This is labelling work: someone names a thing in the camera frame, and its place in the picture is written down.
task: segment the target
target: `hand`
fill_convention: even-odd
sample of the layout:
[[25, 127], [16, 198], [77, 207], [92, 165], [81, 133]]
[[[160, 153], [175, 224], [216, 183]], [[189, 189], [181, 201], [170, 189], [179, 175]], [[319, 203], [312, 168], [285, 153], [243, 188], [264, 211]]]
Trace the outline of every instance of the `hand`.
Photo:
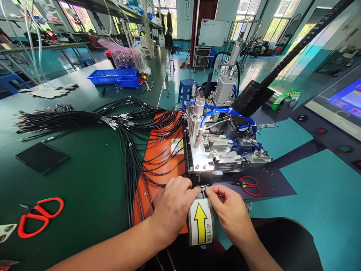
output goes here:
[[151, 216], [155, 242], [161, 249], [169, 246], [183, 229], [188, 211], [200, 192], [192, 182], [181, 176], [171, 178]]
[[207, 188], [206, 194], [222, 228], [235, 246], [239, 248], [249, 238], [257, 236], [244, 201], [237, 192], [226, 186], [216, 185]]

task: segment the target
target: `green workbench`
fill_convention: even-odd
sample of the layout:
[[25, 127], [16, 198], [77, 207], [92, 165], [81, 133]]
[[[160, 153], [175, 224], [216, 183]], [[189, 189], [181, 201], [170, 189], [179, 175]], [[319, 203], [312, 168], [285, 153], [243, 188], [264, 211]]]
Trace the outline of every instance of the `green workbench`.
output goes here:
[[[16, 270], [45, 270], [61, 260], [94, 244], [125, 231], [128, 227], [124, 198], [124, 157], [120, 152], [119, 137], [110, 127], [99, 125], [68, 134], [48, 144], [67, 154], [70, 159], [42, 176], [15, 158], [19, 152], [49, 136], [29, 142], [18, 139], [26, 134], [16, 134], [14, 116], [18, 110], [34, 112], [56, 103], [70, 103], [78, 110], [94, 109], [128, 94], [157, 106], [167, 78], [170, 48], [156, 49], [156, 58], [146, 59], [154, 81], [154, 89], [139, 96], [146, 88], [115, 91], [114, 85], [94, 86], [87, 79], [96, 69], [111, 69], [109, 60], [52, 80], [51, 84], [77, 83], [79, 88], [55, 99], [33, 97], [19, 93], [0, 100], [0, 225], [18, 224], [26, 213], [19, 204], [35, 205], [41, 199], [60, 197], [65, 201], [63, 212], [52, 219], [39, 235], [21, 239], [17, 229], [0, 243], [0, 260], [18, 260], [11, 267]], [[100, 93], [107, 87], [103, 97]], [[29, 220], [26, 230], [34, 232], [41, 222]]]

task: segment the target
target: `blue stool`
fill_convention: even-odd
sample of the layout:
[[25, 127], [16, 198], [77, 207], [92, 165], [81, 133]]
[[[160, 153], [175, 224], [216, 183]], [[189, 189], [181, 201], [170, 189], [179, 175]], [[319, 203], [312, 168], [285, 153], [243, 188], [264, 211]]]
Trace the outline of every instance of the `blue stool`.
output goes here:
[[192, 86], [193, 86], [193, 79], [185, 79], [179, 82], [179, 95], [178, 95], [178, 102], [182, 101], [184, 104], [185, 101], [189, 101], [192, 99]]
[[179, 45], [174, 45], [174, 52], [179, 54]]
[[9, 74], [0, 76], [1, 87], [5, 88], [7, 91], [11, 92], [11, 94], [18, 94], [18, 90], [20, 90], [20, 87], [18, 87], [12, 81], [18, 81], [19, 83], [22, 83], [23, 85], [25, 85], [26, 88], [32, 88], [31, 85], [29, 85], [27, 82], [25, 82], [19, 76], [15, 75], [13, 73], [9, 73]]
[[88, 67], [94, 64], [94, 60], [92, 58], [79, 58], [79, 63], [82, 68]]

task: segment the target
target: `forearm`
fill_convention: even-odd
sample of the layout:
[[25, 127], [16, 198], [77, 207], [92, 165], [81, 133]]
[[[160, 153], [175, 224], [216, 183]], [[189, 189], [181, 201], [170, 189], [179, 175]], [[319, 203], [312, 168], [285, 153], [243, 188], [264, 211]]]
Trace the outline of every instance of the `forearm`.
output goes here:
[[162, 250], [153, 240], [150, 220], [147, 218], [129, 230], [63, 260], [48, 271], [136, 270]]
[[255, 230], [239, 242], [238, 249], [244, 256], [250, 271], [283, 271], [264, 247]]

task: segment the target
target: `scissors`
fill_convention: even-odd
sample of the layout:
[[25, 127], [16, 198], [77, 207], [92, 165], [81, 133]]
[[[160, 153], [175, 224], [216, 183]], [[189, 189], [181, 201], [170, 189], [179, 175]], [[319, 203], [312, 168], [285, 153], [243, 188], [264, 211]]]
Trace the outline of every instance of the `scissors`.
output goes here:
[[[58, 201], [59, 204], [60, 204], [59, 210], [53, 215], [49, 214], [44, 208], [42, 208], [41, 206], [38, 205], [38, 204], [48, 202], [48, 201]], [[36, 206], [32, 206], [32, 207], [29, 207], [29, 206], [24, 205], [24, 204], [20, 204], [21, 207], [29, 210], [29, 213], [27, 213], [26, 215], [23, 215], [21, 217], [21, 219], [20, 219], [20, 223], [19, 223], [19, 227], [18, 227], [18, 235], [19, 235], [20, 238], [30, 238], [30, 237], [33, 237], [35, 235], [38, 235], [39, 233], [41, 233], [49, 225], [50, 218], [57, 217], [64, 209], [64, 201], [61, 198], [43, 199], [43, 200], [38, 201], [36, 204], [37, 204]], [[31, 213], [32, 210], [36, 210], [39, 213], [41, 213], [42, 215], [33, 214], [33, 213]], [[28, 218], [44, 221], [44, 225], [34, 233], [26, 233], [24, 231], [24, 226], [25, 226], [26, 220]]]
[[[254, 183], [249, 183], [244, 181], [244, 179], [249, 178], [254, 180]], [[243, 188], [243, 191], [245, 191], [248, 195], [251, 196], [259, 196], [261, 194], [261, 190], [259, 189], [259, 187], [257, 186], [257, 181], [255, 180], [255, 178], [251, 177], [251, 176], [243, 176], [242, 178], [240, 178], [238, 180], [238, 182], [236, 183], [229, 183], [232, 185], [236, 185], [236, 186], [240, 186]], [[258, 189], [258, 193], [251, 193], [250, 191], [247, 190], [247, 188], [257, 188]]]

